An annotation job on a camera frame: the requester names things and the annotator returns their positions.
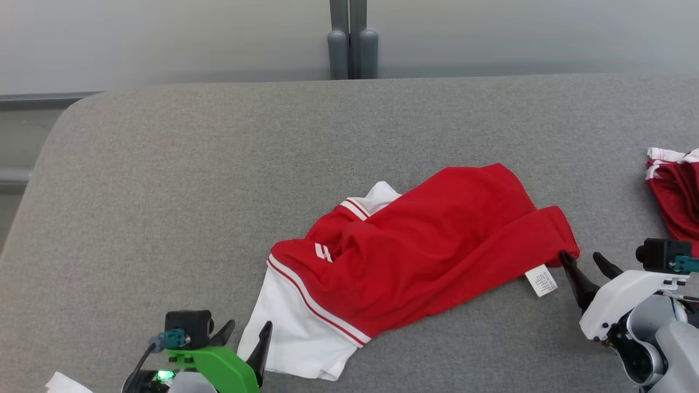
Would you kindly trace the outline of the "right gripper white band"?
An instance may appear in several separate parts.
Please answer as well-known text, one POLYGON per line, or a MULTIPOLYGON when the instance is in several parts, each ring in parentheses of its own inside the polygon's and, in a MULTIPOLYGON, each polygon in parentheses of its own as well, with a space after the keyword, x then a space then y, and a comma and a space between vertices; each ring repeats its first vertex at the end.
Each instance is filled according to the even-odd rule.
POLYGON ((660 328, 674 321, 687 321, 685 311, 673 292, 686 284, 689 274, 678 272, 623 271, 594 252, 593 261, 602 274, 611 279, 603 286, 592 283, 578 268, 576 259, 564 249, 560 252, 577 306, 582 312, 579 326, 588 340, 612 337, 613 324, 624 326, 627 335, 637 341, 654 341, 660 328))

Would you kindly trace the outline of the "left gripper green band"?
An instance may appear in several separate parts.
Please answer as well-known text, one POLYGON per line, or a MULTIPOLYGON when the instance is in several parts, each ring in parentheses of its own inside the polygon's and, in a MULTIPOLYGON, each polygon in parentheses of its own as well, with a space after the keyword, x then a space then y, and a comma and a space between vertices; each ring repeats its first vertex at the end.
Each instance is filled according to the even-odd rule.
POLYGON ((127 377, 122 392, 260 392, 273 334, 272 321, 259 331, 258 341, 243 361, 227 346, 234 333, 230 319, 199 350, 165 350, 172 369, 144 369, 147 353, 127 377))

